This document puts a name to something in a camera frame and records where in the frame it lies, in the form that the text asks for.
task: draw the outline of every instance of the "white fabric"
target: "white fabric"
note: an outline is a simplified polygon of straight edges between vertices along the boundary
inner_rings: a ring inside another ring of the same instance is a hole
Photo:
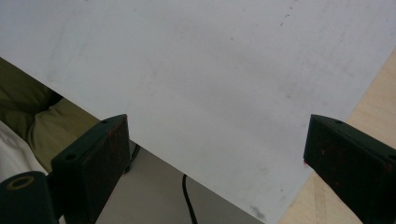
[[[47,174],[27,143],[0,121],[0,182],[28,171]]]

